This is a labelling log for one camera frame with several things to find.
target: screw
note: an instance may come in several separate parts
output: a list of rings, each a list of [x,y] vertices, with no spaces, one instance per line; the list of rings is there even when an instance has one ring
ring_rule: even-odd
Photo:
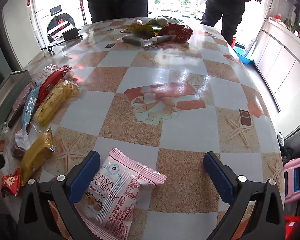
[[[274,179],[269,179],[269,184],[271,184],[271,185],[275,185],[275,184],[276,184],[276,182],[275,182],[275,180],[274,180]]]
[[[246,182],[246,181],[247,181],[247,178],[246,178],[245,176],[243,176],[243,175],[240,175],[240,176],[238,177],[238,179],[239,179],[239,181],[241,181],[241,182]]]
[[[29,185],[34,184],[34,179],[29,179],[29,180],[28,180],[28,184],[29,184]]]
[[[59,175],[59,176],[57,177],[57,181],[64,181],[65,178],[66,178],[65,175]]]

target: cookie image on package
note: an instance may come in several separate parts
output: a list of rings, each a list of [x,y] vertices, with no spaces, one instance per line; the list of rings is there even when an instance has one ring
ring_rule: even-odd
[[[100,199],[96,199],[94,195],[88,191],[85,192],[83,201],[89,206],[93,206],[96,211],[100,211],[103,208],[103,204]]]

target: washing machine control panel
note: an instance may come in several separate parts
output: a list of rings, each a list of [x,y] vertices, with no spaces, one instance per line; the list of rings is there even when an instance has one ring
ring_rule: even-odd
[[[56,6],[55,8],[50,9],[51,16],[61,12],[61,5]]]

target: washing machine door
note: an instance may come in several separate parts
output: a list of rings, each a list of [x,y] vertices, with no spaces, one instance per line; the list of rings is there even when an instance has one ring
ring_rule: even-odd
[[[47,37],[50,42],[53,41],[52,38],[57,38],[62,36],[63,32],[70,30],[75,27],[75,23],[70,14],[61,13],[52,18],[48,24]]]

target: person's leg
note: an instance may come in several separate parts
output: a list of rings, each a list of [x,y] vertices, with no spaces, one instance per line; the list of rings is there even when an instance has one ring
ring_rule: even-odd
[[[114,10],[116,18],[148,17],[148,0],[118,0]]]
[[[219,10],[218,0],[207,0],[201,24],[213,27],[221,19],[221,16],[222,12]]]
[[[244,6],[244,2],[230,0],[224,10],[221,35],[230,46],[233,42],[233,36],[237,33],[237,27],[242,22],[242,15],[245,10]]]
[[[88,2],[88,7],[92,23],[115,19],[114,11],[109,3]]]

